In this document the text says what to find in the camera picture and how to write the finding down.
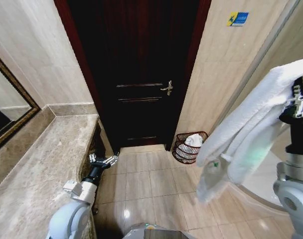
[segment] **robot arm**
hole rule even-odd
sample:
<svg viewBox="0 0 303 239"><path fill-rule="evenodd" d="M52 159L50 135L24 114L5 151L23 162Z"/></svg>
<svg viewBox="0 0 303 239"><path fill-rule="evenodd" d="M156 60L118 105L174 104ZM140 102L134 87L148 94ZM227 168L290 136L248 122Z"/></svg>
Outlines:
<svg viewBox="0 0 303 239"><path fill-rule="evenodd" d="M61 207L51 218L46 239L80 239L90 217L96 192L103 171L118 161L117 156L96 160L90 155L92 169L81 183L67 181L63 189L71 194L70 202Z"/></svg>
<svg viewBox="0 0 303 239"><path fill-rule="evenodd" d="M291 126L291 145L286 147L288 159L277 165L278 179L274 192L289 213L295 228L293 239L303 239L303 81L293 86L294 98L279 119Z"/></svg>

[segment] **door frame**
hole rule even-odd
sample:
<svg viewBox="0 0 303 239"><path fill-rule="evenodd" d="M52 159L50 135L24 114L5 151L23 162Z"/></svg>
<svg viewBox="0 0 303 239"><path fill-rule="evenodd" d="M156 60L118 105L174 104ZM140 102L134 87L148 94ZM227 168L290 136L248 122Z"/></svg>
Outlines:
<svg viewBox="0 0 303 239"><path fill-rule="evenodd" d="M81 71L83 73L83 76L85 78L86 84L88 86L88 89L91 93L91 96L93 98L95 107L98 111L98 114L100 116L100 119L103 123L104 129L106 131L107 138L110 141L111 147L114 152L118 152L118 144L117 144L117 138L112 138L111 130L113 130L113 125L111 125L106 118L106 114L101 102L100 95L98 91L96 90L96 85L94 81L94 77L92 75L92 72L88 66L85 53L74 23L74 20L72 18L72 14L69 8L69 5L67 3L68 0L54 0L55 6L58 10L59 16L62 20L62 23L64 25L66 34L70 40L71 46L73 48L73 51L75 53L76 59L78 61L78 64L81 68ZM185 66L185 76L181 82L180 92L178 92L178 99L177 104L174 106L176 109L175 111L177 114L173 117L173 122L168 126L168 135L166 139L166 150L170 151L173 138L176 132L176 128L178 125L181 109L185 100L189 80L191 77L192 69L196 60L199 44L201 41L202 33L205 27L205 23L207 20L207 15L209 12L211 0L200 0L195 20L195 25L191 37L191 42L188 50L187 55L187 63Z"/></svg>

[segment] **white towel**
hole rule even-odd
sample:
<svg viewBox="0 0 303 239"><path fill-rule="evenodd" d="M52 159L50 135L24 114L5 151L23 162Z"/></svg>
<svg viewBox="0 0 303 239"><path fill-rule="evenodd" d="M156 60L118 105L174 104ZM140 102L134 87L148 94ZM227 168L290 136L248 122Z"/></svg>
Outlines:
<svg viewBox="0 0 303 239"><path fill-rule="evenodd" d="M200 200L211 200L228 181L241 184L259 167L280 132L278 117L292 97L291 87L301 76L303 59L271 69L204 142L197 166L218 160L221 169L213 180L204 168L197 187Z"/></svg>
<svg viewBox="0 0 303 239"><path fill-rule="evenodd" d="M185 144L193 147L200 147L202 145L202 137L198 134L192 134L187 137L185 140ZM181 144L176 148L176 157L179 159L195 159L195 156L193 154L188 154L188 153L193 153L193 150L190 150L186 145Z"/></svg>

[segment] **door handle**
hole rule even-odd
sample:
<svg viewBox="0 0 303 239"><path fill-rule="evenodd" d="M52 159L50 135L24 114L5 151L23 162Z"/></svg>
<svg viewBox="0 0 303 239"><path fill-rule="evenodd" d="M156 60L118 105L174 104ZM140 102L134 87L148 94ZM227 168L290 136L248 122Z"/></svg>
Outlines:
<svg viewBox="0 0 303 239"><path fill-rule="evenodd" d="M160 90L161 91L167 91L167 95L170 96L170 93L171 93L172 89L173 89L172 82L168 81L168 87L161 88Z"/></svg>

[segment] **mirror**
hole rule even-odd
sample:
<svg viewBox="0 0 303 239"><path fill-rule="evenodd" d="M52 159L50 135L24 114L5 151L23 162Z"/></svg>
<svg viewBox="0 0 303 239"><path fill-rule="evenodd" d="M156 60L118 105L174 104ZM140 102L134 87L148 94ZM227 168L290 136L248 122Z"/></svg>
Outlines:
<svg viewBox="0 0 303 239"><path fill-rule="evenodd" d="M36 102L0 59L0 147L38 111Z"/></svg>

